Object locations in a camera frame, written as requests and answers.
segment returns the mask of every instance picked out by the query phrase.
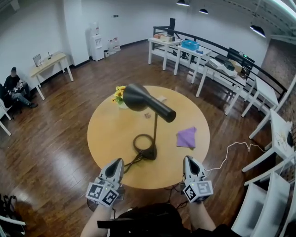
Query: black desk lamp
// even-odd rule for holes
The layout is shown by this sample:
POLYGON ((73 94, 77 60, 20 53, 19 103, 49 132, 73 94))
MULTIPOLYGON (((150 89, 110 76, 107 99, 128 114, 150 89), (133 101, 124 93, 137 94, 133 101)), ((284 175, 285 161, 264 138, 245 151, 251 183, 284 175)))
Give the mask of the black desk lamp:
POLYGON ((155 112, 154 119, 154 137, 152 138, 148 134, 140 134, 135 137, 133 144, 135 150, 138 152, 137 157, 130 163, 136 163, 142 158, 149 160, 155 160, 157 157, 157 149, 155 145, 156 141, 156 129, 157 129, 157 118, 158 115, 161 116, 165 121, 171 123, 176 118, 176 112, 171 108, 167 107, 165 104, 158 101, 156 98, 151 96, 147 89, 138 84, 129 84, 123 91, 123 101, 126 106, 134 111, 143 111, 147 107, 151 108, 155 112), (136 147, 136 140, 138 137, 148 137, 151 140, 152 144, 148 149, 142 150, 136 147))

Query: wooden floor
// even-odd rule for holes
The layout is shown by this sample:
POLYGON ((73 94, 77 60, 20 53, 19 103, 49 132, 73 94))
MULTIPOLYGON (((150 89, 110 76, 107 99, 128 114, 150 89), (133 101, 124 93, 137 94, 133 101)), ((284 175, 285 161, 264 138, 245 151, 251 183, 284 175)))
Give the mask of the wooden floor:
MULTIPOLYGON (((100 172, 88 149, 87 127, 92 113, 114 93, 115 86, 132 82, 162 86, 191 99, 210 128, 210 148, 203 163, 207 169, 220 166, 228 145, 235 141, 251 142, 248 136, 263 114, 252 107, 242 118, 247 103, 239 98, 225 116, 231 101, 225 88, 207 80, 196 98, 198 85, 187 81, 187 69, 181 67, 174 76, 173 68, 174 64, 168 61, 167 70, 162 71, 162 60, 156 56, 148 65, 148 43, 134 44, 107 59, 73 69, 74 82, 63 74, 47 81, 42 85, 46 100, 42 101, 38 94, 34 99, 38 108, 24 108, 13 121, 2 118, 12 136, 0 129, 0 193, 17 196, 28 236, 80 235, 92 214, 86 204, 86 188, 100 172)), ((269 125, 252 142, 267 145, 269 125)), ((271 162, 262 163, 246 174, 241 172, 261 154, 258 147, 252 147, 248 153, 246 146, 236 145, 230 148, 222 169, 210 172, 214 195, 205 205, 217 225, 232 225, 245 195, 244 181, 268 169, 271 162)), ((124 201, 115 206, 116 216, 130 207, 166 202, 168 196, 165 189, 139 191, 126 187, 124 201)), ((184 200, 184 196, 173 191, 174 206, 184 200)), ((187 207, 179 212, 189 228, 187 207)))

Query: brick wall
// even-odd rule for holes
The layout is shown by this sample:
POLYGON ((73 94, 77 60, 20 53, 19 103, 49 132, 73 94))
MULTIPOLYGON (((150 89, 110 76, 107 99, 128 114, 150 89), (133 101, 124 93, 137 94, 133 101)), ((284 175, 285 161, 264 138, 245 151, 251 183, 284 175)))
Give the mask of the brick wall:
MULTIPOLYGON (((262 63, 262 69, 288 89, 296 74, 296 45, 272 39, 262 63)), ((296 125, 296 86, 279 114, 296 125)))

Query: yellow flowers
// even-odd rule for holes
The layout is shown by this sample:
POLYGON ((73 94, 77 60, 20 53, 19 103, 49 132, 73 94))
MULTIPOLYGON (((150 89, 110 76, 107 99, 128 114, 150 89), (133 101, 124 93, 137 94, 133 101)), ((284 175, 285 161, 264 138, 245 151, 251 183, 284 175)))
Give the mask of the yellow flowers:
POLYGON ((114 98, 112 102, 122 103, 123 102, 123 91, 126 86, 116 87, 116 92, 114 93, 114 98))

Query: lamp shade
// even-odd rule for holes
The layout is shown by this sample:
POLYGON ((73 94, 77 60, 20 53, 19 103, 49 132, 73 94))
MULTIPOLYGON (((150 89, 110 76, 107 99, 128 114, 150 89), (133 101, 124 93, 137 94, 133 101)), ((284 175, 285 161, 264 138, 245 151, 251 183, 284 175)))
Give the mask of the lamp shade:
POLYGON ((189 4, 189 3, 185 3, 184 0, 179 0, 179 1, 177 2, 177 4, 178 4, 178 5, 182 5, 182 6, 190 6, 190 4, 189 4))
POLYGON ((147 107, 171 123, 176 118, 176 112, 151 96, 148 90, 138 84, 129 84, 123 91, 123 101, 134 111, 143 111, 147 107))
POLYGON ((264 30, 260 27, 260 26, 256 26, 256 25, 251 25, 250 28, 256 32, 257 34, 261 35, 262 37, 265 37, 265 33, 264 30))
POLYGON ((200 9, 199 12, 204 13, 204 14, 209 14, 208 11, 204 8, 200 9))

